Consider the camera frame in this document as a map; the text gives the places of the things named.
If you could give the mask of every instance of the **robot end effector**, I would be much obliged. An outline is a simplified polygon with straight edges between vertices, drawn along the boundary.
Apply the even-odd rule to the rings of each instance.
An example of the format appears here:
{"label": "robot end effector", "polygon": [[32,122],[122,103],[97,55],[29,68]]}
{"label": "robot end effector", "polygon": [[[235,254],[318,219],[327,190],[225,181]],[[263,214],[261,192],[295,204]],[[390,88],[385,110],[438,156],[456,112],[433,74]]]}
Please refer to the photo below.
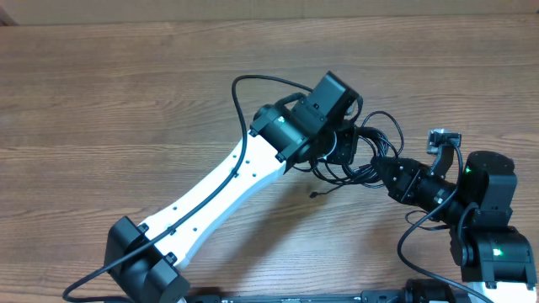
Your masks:
{"label": "robot end effector", "polygon": [[458,186],[456,197],[431,220],[443,221],[450,229],[451,255],[461,267],[462,281],[484,282],[491,290],[499,281],[522,283],[532,290],[536,270],[531,246],[508,226],[517,184],[515,164],[496,152],[474,151],[468,156],[460,183],[450,183],[445,175],[452,163],[452,145],[460,146],[460,141],[460,134],[431,130],[427,152],[436,154],[431,167],[414,159],[392,157],[375,157],[371,164],[391,198],[427,212]]}

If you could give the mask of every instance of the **wire bundle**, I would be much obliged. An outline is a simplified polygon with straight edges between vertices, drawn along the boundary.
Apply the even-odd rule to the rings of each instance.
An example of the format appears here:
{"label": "wire bundle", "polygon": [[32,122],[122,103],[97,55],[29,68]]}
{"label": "wire bundle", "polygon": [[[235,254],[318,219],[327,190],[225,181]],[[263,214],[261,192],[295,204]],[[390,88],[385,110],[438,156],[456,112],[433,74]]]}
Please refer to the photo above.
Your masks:
{"label": "wire bundle", "polygon": [[[395,127],[397,128],[398,134],[400,136],[401,145],[398,148],[395,148],[395,146],[387,139],[386,134],[384,134],[383,131],[366,126],[369,119],[376,115],[376,114],[382,114],[391,119],[393,124],[395,124]],[[358,114],[350,120],[350,122],[355,123],[359,116]],[[373,157],[386,157],[387,154],[390,152],[390,149],[395,157],[398,157],[404,148],[404,136],[403,131],[401,130],[400,125],[397,123],[397,121],[387,112],[385,111],[375,111],[373,113],[370,113],[365,117],[363,120],[363,123],[360,127],[356,126],[356,133],[358,135],[358,139],[363,140],[365,143],[369,145],[369,147],[372,149],[372,156]],[[376,173],[374,168],[370,163],[363,164],[359,166],[358,168],[352,168],[349,164],[345,164],[341,166],[341,169],[345,175],[345,177],[339,177],[333,169],[327,164],[324,163],[324,166],[328,170],[328,173],[331,175],[331,177],[325,176],[320,170],[318,169],[319,161],[315,161],[311,163],[311,168],[309,169],[301,169],[295,167],[295,169],[300,170],[305,173],[312,172],[317,178],[331,183],[333,185],[336,185],[334,188],[330,189],[327,192],[319,193],[319,192],[312,192],[310,197],[314,198],[321,194],[329,194],[333,192],[334,190],[340,189],[341,187],[345,185],[363,185],[370,189],[379,189],[384,186],[384,183],[378,183],[381,181],[380,176]]]}

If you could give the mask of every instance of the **wood grain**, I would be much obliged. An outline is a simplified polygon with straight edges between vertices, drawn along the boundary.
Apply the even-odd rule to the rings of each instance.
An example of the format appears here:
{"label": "wood grain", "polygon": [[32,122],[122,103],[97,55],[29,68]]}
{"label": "wood grain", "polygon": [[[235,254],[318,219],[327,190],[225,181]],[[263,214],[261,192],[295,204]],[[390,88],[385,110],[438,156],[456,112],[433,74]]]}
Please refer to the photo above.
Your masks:
{"label": "wood grain", "polygon": [[9,24],[535,13],[537,0],[1,0]]}
{"label": "wood grain", "polygon": [[[403,128],[463,133],[463,154],[515,159],[511,223],[539,260],[539,16],[400,17],[0,28],[0,301],[59,302],[103,262],[121,216],[139,222],[203,178],[239,139],[245,73],[315,85],[331,70]],[[292,88],[239,86],[251,119]],[[393,139],[391,122],[372,124]],[[359,147],[356,162],[368,161]],[[239,295],[352,293],[419,277],[396,254],[410,211],[384,189],[329,189],[290,171],[219,228],[184,272]],[[445,232],[404,253],[453,279]],[[118,294],[109,277],[80,295]]]}

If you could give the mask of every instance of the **wooden surface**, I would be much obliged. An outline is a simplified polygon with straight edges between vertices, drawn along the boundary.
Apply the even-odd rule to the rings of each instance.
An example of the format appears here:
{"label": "wooden surface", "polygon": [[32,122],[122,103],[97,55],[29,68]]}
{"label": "wooden surface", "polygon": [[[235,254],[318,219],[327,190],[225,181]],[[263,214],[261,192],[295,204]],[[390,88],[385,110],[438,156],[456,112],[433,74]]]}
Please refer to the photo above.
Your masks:
{"label": "wooden surface", "polygon": [[[238,141],[234,77],[315,85],[335,72],[403,128],[404,155],[429,128],[462,151],[515,159],[511,223],[539,260],[539,15],[402,17],[0,28],[0,301],[59,302],[103,262],[107,231],[186,192]],[[294,92],[239,88],[251,120]],[[390,122],[372,125],[397,141]],[[357,163],[368,161],[360,146]],[[419,277],[396,254],[410,207],[385,189],[329,189],[290,171],[219,228],[184,276],[240,295],[352,293]],[[446,232],[417,231],[405,255],[459,279]],[[119,294],[108,276],[79,295]]]}
{"label": "wooden surface", "polygon": [[0,7],[8,24],[50,25],[535,13],[539,0],[0,0]]}

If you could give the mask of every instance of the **electrical wire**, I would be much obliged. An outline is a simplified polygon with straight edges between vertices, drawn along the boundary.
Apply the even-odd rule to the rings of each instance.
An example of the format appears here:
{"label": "electrical wire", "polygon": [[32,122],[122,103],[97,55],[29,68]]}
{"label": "electrical wire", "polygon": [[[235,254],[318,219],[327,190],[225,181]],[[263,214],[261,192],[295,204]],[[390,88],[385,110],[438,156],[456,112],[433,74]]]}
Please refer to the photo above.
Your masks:
{"label": "electrical wire", "polygon": [[[406,222],[408,222],[410,225],[413,225],[412,222],[410,222],[410,220],[408,219],[412,214],[415,214],[415,213],[423,213],[423,214],[426,214],[428,215],[428,213],[424,210],[412,210],[410,211],[409,213],[407,213],[405,216],[404,216],[404,220],[406,220]],[[449,229],[450,227],[447,225],[447,224],[442,224],[442,225],[438,225],[438,226],[432,226],[432,227],[422,227],[422,226],[418,226],[418,228],[422,229],[422,230],[426,230],[426,231],[443,231],[445,229]]]}
{"label": "electrical wire", "polygon": [[234,178],[236,175],[238,169],[243,163],[243,159],[245,158],[245,152],[247,151],[247,125],[245,123],[245,118],[243,116],[242,109],[240,107],[239,101],[237,100],[237,93],[236,93],[236,86],[237,83],[244,79],[262,79],[262,80],[270,80],[275,82],[281,82],[284,84],[291,85],[296,88],[304,89],[308,92],[311,92],[312,89],[304,86],[302,84],[292,82],[289,80],[281,79],[278,77],[272,77],[272,76],[263,76],[263,75],[243,75],[240,77],[237,77],[232,82],[232,100],[234,102],[234,107],[237,111],[237,117],[239,119],[239,123],[242,128],[242,150],[240,152],[239,158],[237,160],[236,165],[231,170],[231,172],[228,174],[228,176],[222,181],[222,183],[210,194],[208,195],[202,202],[200,202],[195,208],[193,208],[190,212],[185,214],[183,217],[181,217],[179,220],[177,220],[174,224],[172,224],[167,230],[163,231],[157,237],[153,238],[150,242],[142,245],[141,247],[135,249],[134,251],[126,254],[124,257],[119,258],[115,260],[112,263],[109,263],[107,265],[104,265],[102,268],[99,268],[95,271],[93,271],[91,274],[86,275],[85,277],[81,278],[79,281],[69,285],[62,294],[62,299],[67,302],[74,302],[74,303],[81,303],[81,302],[100,302],[100,301],[117,301],[117,302],[130,302],[133,301],[129,298],[123,297],[123,296],[94,296],[94,297],[84,297],[84,298],[77,298],[72,297],[70,294],[79,288],[80,286],[86,284],[92,279],[97,278],[101,274],[111,270],[112,268],[116,267],[119,264],[122,264],[125,261],[128,261],[132,259],[133,257],[139,255],[140,253],[147,250],[149,247],[155,245],[157,242],[161,241],[164,237],[168,236],[171,233],[174,233],[175,230],[182,225],[182,223],[186,222],[192,215],[194,215],[197,211],[202,209],[204,206],[206,206],[213,198],[215,198],[227,185],[228,183]]}
{"label": "electrical wire", "polygon": [[[366,126],[369,119],[377,114],[382,114],[388,117],[393,124],[395,124],[395,127],[397,128],[399,137],[400,137],[400,147],[397,148],[387,139],[386,134],[384,134],[383,131],[378,130],[377,128]],[[356,116],[351,120],[355,122],[357,119]],[[404,135],[403,131],[401,130],[400,125],[398,122],[387,112],[385,111],[375,111],[370,114],[368,114],[365,119],[363,120],[363,123],[361,126],[356,126],[356,133],[358,135],[358,139],[363,140],[366,142],[369,147],[372,149],[372,156],[373,157],[385,157],[389,153],[389,150],[392,151],[393,155],[395,157],[399,157],[401,152],[404,148]],[[331,183],[335,185],[332,189],[326,191],[326,192],[312,192],[310,197],[314,198],[322,194],[329,194],[333,192],[334,190],[340,189],[345,185],[355,185],[360,184],[370,189],[379,189],[384,185],[384,183],[379,183],[381,181],[380,176],[376,173],[375,169],[372,167],[370,163],[363,164],[359,166],[358,168],[352,168],[350,165],[345,164],[341,166],[341,169],[343,171],[343,174],[345,177],[339,177],[332,168],[329,167],[329,165],[325,162],[325,167],[328,173],[331,175],[331,177],[325,176],[320,169],[318,169],[318,166],[312,167],[312,172],[315,175],[315,177]]]}
{"label": "electrical wire", "polygon": [[410,226],[410,228],[404,232],[403,236],[400,238],[400,240],[398,241],[398,245],[397,245],[397,255],[398,257],[401,259],[401,261],[403,261],[403,263],[405,263],[408,267],[410,267],[411,269],[417,271],[418,273],[420,274],[424,274],[426,275],[427,277],[430,277],[432,279],[437,279],[443,283],[446,283],[450,286],[453,286],[455,288],[458,288],[459,290],[464,290],[466,291],[468,294],[470,295],[475,295],[477,298],[479,298],[480,300],[483,300],[485,301],[486,303],[493,303],[489,298],[487,298],[486,296],[484,295],[481,295],[480,293],[478,293],[476,290],[472,290],[471,288],[469,287],[466,287],[462,284],[459,284],[451,279],[448,279],[448,278],[445,278],[445,277],[442,277],[438,274],[434,274],[428,270],[425,270],[413,263],[411,263],[410,261],[408,261],[404,255],[403,255],[403,244],[404,244],[404,241],[406,240],[406,238],[412,233],[412,231],[414,231],[416,228],[418,228],[421,224],[423,224],[425,221],[427,221],[429,218],[431,218],[433,215],[436,215],[438,212],[440,212],[442,209],[444,209],[450,202],[451,200],[453,199],[453,197],[455,197],[456,195],[456,192],[458,190],[458,185],[459,183],[461,182],[462,180],[462,170],[463,170],[463,167],[464,167],[464,164],[463,164],[463,160],[462,160],[462,154],[461,154],[461,150],[460,148],[454,144],[453,142],[449,141],[448,143],[450,143],[453,148],[455,149],[455,152],[456,152],[456,155],[458,157],[458,177],[457,177],[457,180],[456,180],[456,187],[455,189],[453,190],[453,192],[451,192],[451,194],[447,197],[447,199],[445,199],[442,203],[440,203],[440,205],[438,205],[438,207],[436,207],[434,210],[432,210],[430,213],[428,213],[427,215],[425,215],[423,218],[421,218],[419,221],[415,222],[412,226]]}
{"label": "electrical wire", "polygon": [[458,239],[461,241],[461,243],[462,243],[462,229],[464,225],[464,220],[466,219],[470,211],[477,210],[477,209],[479,209],[479,205],[475,202],[472,202],[468,206],[466,206],[466,208],[462,212],[461,218],[459,219],[458,225],[456,226],[456,235]]}
{"label": "electrical wire", "polygon": [[296,166],[293,166],[292,168],[302,172],[302,173],[312,173],[312,171],[314,170],[314,168],[316,166],[318,166],[318,160],[315,160],[315,161],[312,161],[310,162],[311,163],[311,166],[309,168],[299,168],[299,167],[296,167]]}

